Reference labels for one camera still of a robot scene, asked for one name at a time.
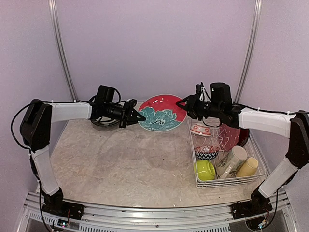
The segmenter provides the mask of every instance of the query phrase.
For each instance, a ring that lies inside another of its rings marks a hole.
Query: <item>white wall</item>
[[[0,1],[0,31],[0,231],[9,232],[13,230],[28,190],[34,190],[36,184],[28,152],[11,136],[11,120],[33,98],[70,98],[56,49],[48,1]],[[16,120],[16,134],[19,134],[23,115]],[[64,125],[53,126],[52,148]]]
[[[57,1],[68,64],[80,99],[99,85],[124,98],[185,97],[203,81],[235,95],[254,0]]]
[[[309,110],[309,2],[263,1],[253,59],[241,103],[262,109]],[[288,139],[254,131],[273,170]],[[309,165],[286,187],[301,232],[309,228]]]

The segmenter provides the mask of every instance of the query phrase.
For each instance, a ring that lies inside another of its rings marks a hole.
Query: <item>wire rack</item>
[[[191,150],[192,150],[193,169],[197,168],[197,160],[199,160],[195,156],[194,148],[196,146],[201,146],[201,145],[214,145],[220,148],[218,156],[211,161],[211,163],[216,168],[216,166],[219,164],[221,159],[223,159],[223,157],[225,157],[225,155],[227,155],[228,153],[227,151],[222,150],[220,146],[220,142],[221,142],[220,138],[225,135],[220,134],[220,129],[216,127],[210,127],[211,136],[209,137],[195,135],[190,132],[190,128],[194,123],[198,121],[187,118],[187,122],[188,122],[188,131],[189,131],[190,144],[191,144]],[[211,125],[215,126],[216,124],[218,125],[217,119],[212,119],[212,118],[207,119],[206,123],[207,125],[210,125],[210,126]],[[256,170],[255,175],[245,176],[245,177],[236,177],[235,175],[233,175],[232,177],[227,178],[227,179],[219,179],[219,176],[216,173],[214,180],[202,181],[199,179],[196,172],[194,172],[195,180],[196,180],[196,187],[197,188],[213,188],[213,187],[235,186],[235,185],[248,184],[259,178],[265,179],[266,174],[267,174],[266,167],[264,165],[264,162],[256,146],[254,145],[254,143],[251,141],[250,138],[248,139],[246,145],[244,146],[244,149],[247,151],[248,157],[254,157],[259,162],[259,166]]]

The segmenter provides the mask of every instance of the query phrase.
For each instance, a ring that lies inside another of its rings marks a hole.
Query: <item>lime green mug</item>
[[[194,170],[201,181],[214,180],[216,175],[213,164],[207,160],[198,160]]]

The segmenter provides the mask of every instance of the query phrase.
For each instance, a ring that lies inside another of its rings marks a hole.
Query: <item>black and white zigzag bowl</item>
[[[208,160],[211,161],[218,156],[219,147],[217,146],[198,146],[194,148],[194,152],[196,157],[200,160]]]

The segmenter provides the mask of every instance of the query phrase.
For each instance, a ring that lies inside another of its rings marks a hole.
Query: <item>metal pole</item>
[[[258,25],[259,25],[259,21],[260,21],[261,8],[262,8],[262,0],[256,0],[255,1],[253,22],[252,22],[252,27],[251,27],[251,33],[250,33],[250,38],[249,38],[249,44],[248,44],[248,48],[247,48],[244,66],[243,66],[242,71],[241,71],[240,82],[239,82],[239,85],[238,85],[238,88],[237,88],[234,103],[239,103],[240,98],[241,98],[241,94],[243,92],[243,88],[245,86],[245,82],[246,82],[246,79],[247,79],[247,76],[248,76],[248,71],[249,71],[250,62],[251,62],[252,55],[253,55],[254,44],[255,44],[257,30],[258,30]]]
[[[48,3],[49,3],[49,10],[50,10],[50,15],[51,15],[52,23],[53,23],[53,28],[54,28],[54,34],[55,34],[55,38],[56,38],[56,44],[57,44],[62,68],[63,68],[63,71],[64,71],[65,79],[66,79],[72,100],[78,100],[78,97],[76,95],[76,90],[74,88],[72,78],[71,78],[71,75],[70,75],[67,58],[66,58],[64,48],[63,48],[63,43],[62,43],[62,40],[61,40],[61,33],[60,33],[60,26],[59,26],[58,14],[57,14],[56,1],[55,0],[48,0]]]

